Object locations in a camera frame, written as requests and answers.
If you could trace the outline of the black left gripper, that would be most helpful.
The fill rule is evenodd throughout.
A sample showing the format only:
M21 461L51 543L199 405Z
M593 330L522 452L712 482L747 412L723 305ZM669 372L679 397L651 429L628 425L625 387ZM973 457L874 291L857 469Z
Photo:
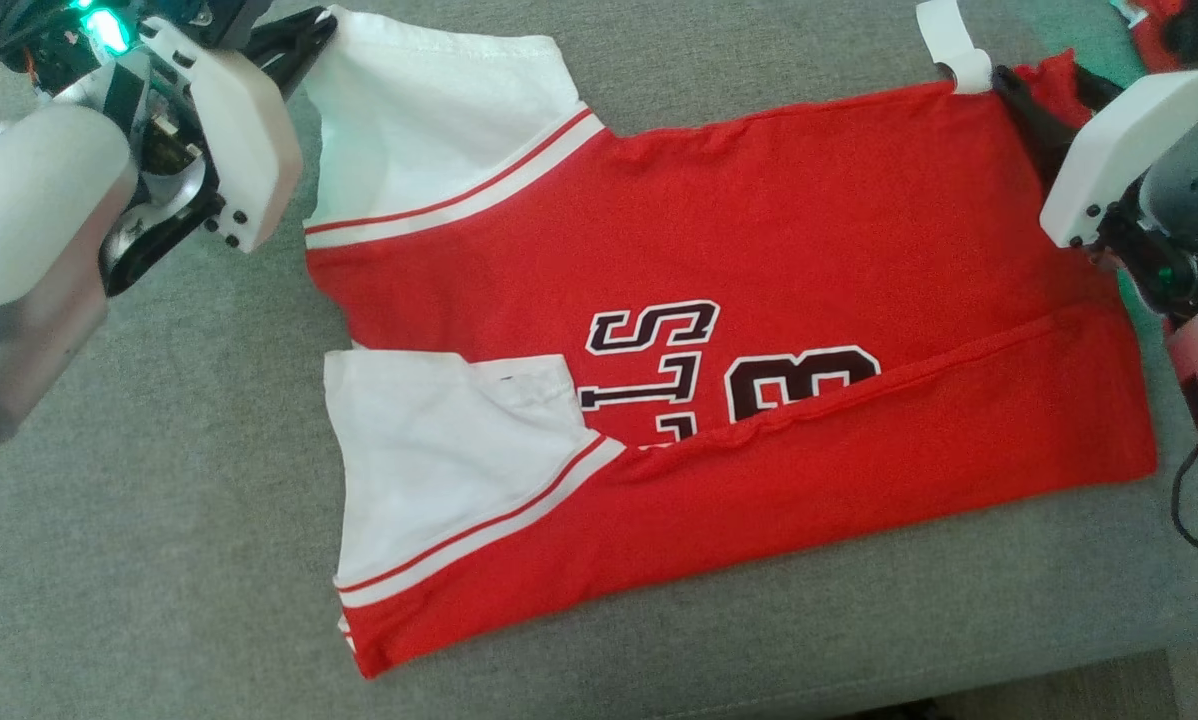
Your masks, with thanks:
M105 113L266 113L273 81L289 99L338 28L325 6L255 28L270 6L0 1L0 63L41 99Z

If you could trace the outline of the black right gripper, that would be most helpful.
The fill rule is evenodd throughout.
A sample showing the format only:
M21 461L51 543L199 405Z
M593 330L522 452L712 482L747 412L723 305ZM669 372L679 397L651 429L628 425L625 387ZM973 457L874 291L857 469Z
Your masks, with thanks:
M1073 86L1085 117L1125 91L1082 63L1073 65ZM993 69L993 91L1018 128L1043 190L1051 190L1071 147L1071 128L1039 104L1024 78L1006 65ZM1093 256L1117 261L1143 304L1167 322L1188 322L1198 314L1198 125L1108 205Z

